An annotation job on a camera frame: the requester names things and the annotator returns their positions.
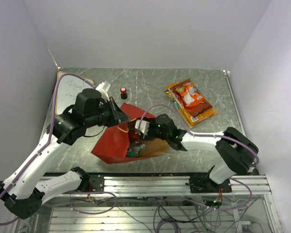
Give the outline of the red paper bag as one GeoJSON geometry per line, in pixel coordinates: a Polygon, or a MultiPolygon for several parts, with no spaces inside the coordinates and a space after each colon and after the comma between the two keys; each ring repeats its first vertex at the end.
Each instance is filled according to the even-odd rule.
{"type": "Polygon", "coordinates": [[[149,159],[167,154],[170,148],[167,142],[155,138],[143,140],[133,129],[137,119],[145,112],[143,109],[124,103],[120,107],[129,117],[126,124],[110,127],[99,138],[91,153],[107,164],[117,164],[149,159]],[[136,157],[126,157],[130,141],[139,141],[145,144],[136,157]]]}

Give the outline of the green white snack bag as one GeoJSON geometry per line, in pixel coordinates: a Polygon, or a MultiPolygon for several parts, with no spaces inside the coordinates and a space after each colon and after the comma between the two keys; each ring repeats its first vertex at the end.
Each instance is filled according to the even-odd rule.
{"type": "Polygon", "coordinates": [[[140,150],[145,147],[145,144],[139,141],[130,141],[127,149],[126,157],[136,157],[140,150]]]}

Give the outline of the brown teal chips bag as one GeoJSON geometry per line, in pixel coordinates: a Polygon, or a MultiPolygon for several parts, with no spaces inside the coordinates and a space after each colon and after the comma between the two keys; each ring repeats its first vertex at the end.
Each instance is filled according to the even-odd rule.
{"type": "Polygon", "coordinates": [[[181,117],[184,119],[184,121],[188,124],[190,128],[193,128],[198,123],[202,122],[203,120],[206,120],[207,118],[210,118],[211,116],[217,115],[219,112],[214,107],[210,109],[206,109],[203,112],[199,113],[197,116],[192,116],[187,110],[182,108],[182,104],[179,103],[175,99],[175,95],[172,94],[169,90],[165,90],[164,92],[170,99],[170,101],[173,103],[174,107],[178,111],[178,113],[181,115],[181,117]]]}

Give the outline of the red doritos bag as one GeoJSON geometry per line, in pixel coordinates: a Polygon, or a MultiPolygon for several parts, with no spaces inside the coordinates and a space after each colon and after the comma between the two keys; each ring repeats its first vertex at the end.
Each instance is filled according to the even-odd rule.
{"type": "Polygon", "coordinates": [[[202,103],[198,104],[195,107],[191,107],[191,108],[187,108],[184,106],[184,104],[182,103],[182,101],[180,100],[179,96],[176,94],[175,89],[177,87],[179,87],[181,84],[183,84],[185,81],[179,82],[171,87],[169,87],[168,89],[172,92],[172,94],[175,94],[177,100],[179,101],[179,103],[182,104],[183,108],[185,110],[187,110],[192,116],[197,116],[199,113],[203,112],[206,109],[210,109],[212,108],[212,105],[206,100],[206,98],[204,97],[204,100],[202,103]]]}

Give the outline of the orange white snack bag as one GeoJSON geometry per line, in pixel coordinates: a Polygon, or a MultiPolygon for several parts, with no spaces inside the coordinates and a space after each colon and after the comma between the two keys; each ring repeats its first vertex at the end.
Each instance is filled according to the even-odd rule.
{"type": "Polygon", "coordinates": [[[191,81],[185,81],[175,89],[175,92],[187,108],[195,107],[204,100],[204,96],[198,92],[191,81]]]}

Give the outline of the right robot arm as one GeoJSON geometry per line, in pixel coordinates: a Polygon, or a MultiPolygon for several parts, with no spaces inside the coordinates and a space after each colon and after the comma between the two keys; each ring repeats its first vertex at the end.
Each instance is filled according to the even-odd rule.
{"type": "Polygon", "coordinates": [[[234,175],[247,174],[254,163],[259,162],[258,147],[233,127],[217,133],[196,133],[177,128],[166,114],[154,119],[142,117],[134,127],[142,139],[161,139],[177,151],[217,152],[222,162],[208,171],[202,184],[210,192],[215,192],[225,180],[234,175]]]}

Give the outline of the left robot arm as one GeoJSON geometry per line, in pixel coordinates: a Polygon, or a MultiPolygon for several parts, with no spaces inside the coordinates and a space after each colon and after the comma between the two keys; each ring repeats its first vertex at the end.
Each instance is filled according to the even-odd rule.
{"type": "Polygon", "coordinates": [[[52,118],[39,145],[19,169],[0,182],[0,200],[12,214],[27,219],[59,194],[89,190],[90,176],[80,167],[45,182],[40,179],[55,157],[84,137],[88,128],[113,127],[129,120],[112,97],[105,100],[98,90],[82,90],[74,104],[52,118]]]}

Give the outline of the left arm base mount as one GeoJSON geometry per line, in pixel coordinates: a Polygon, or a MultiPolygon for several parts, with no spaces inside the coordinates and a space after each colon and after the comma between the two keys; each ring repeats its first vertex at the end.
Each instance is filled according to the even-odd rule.
{"type": "Polygon", "coordinates": [[[90,175],[89,178],[89,191],[104,191],[104,177],[101,175],[90,175]]]}

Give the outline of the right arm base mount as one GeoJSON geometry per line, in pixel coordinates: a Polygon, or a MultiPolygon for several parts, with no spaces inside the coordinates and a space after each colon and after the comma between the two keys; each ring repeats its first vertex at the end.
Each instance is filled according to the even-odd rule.
{"type": "Polygon", "coordinates": [[[193,173],[189,181],[185,183],[189,186],[191,193],[231,193],[230,180],[226,179],[222,184],[213,182],[207,173],[193,173]]]}

